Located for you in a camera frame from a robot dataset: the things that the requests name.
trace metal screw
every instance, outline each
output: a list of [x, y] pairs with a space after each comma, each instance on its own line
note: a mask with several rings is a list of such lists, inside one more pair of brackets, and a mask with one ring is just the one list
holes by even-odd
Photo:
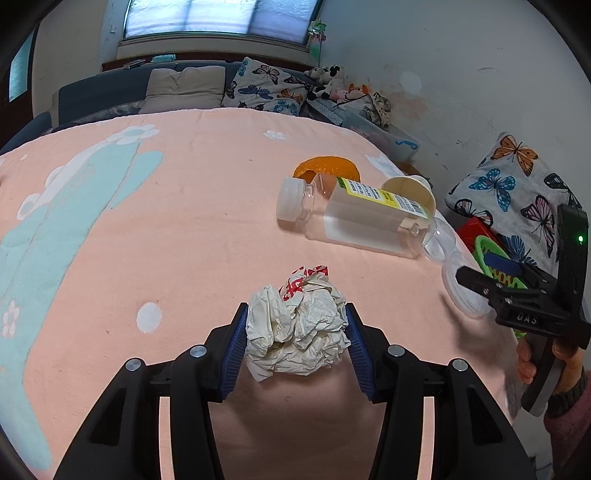
[[456, 358], [452, 362], [452, 367], [455, 368], [459, 372], [465, 372], [466, 370], [468, 370], [468, 364], [464, 360], [462, 360], [461, 358]]
[[388, 347], [388, 353], [392, 356], [403, 356], [406, 353], [406, 350], [400, 345], [390, 345]]
[[127, 363], [125, 364], [125, 368], [130, 372], [135, 372], [141, 366], [142, 361], [139, 358], [132, 358], [131, 360], [127, 360]]
[[200, 358], [203, 355], [205, 355], [206, 353], [207, 353], [207, 348], [205, 347], [205, 345], [195, 345], [189, 351], [189, 355], [191, 355], [195, 358]]

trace pink blanket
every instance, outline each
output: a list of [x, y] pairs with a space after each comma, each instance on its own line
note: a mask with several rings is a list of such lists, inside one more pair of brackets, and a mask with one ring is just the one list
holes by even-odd
[[[350, 159], [373, 186], [392, 175], [354, 132], [247, 109], [117, 118], [0, 157], [0, 424], [40, 479], [128, 358], [175, 358], [301, 265], [327, 265], [390, 342], [430, 362], [467, 359], [507, 413], [514, 339], [461, 314], [438, 265], [278, 227], [283, 178], [318, 155]], [[360, 392], [348, 355], [310, 377], [260, 384], [243, 367], [210, 409], [228, 480], [366, 478], [384, 413]], [[166, 415], [161, 426], [171, 479]], [[421, 479], [432, 437], [427, 402]]]

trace crumpled tissue paper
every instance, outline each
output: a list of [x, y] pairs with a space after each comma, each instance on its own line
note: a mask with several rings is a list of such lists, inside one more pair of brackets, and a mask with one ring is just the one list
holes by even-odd
[[246, 365], [256, 381], [273, 372], [310, 375], [340, 362], [351, 344], [345, 298], [328, 268], [300, 267], [279, 291], [254, 292], [246, 317]]

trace yellow label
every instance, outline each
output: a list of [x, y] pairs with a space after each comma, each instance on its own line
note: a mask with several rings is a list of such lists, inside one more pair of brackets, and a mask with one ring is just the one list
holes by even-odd
[[402, 210], [403, 212], [412, 213], [423, 218], [429, 218], [425, 209], [417, 202], [409, 200], [395, 193], [386, 192], [385, 190], [374, 189], [365, 183], [358, 181], [342, 179], [337, 177], [341, 188], [347, 190], [347, 193], [353, 197], [358, 197], [364, 200], [381, 203], [388, 207]]

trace window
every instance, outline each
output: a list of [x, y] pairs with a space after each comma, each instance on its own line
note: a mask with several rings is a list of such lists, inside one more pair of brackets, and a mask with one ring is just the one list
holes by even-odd
[[8, 101], [12, 102], [15, 98], [21, 96], [27, 91], [29, 82], [29, 58], [31, 56], [31, 46], [33, 44], [33, 36], [35, 32], [31, 33], [22, 44], [17, 55], [12, 59], [10, 64], [10, 74], [8, 80]]
[[217, 32], [299, 45], [322, 0], [131, 0], [124, 38], [173, 32]]

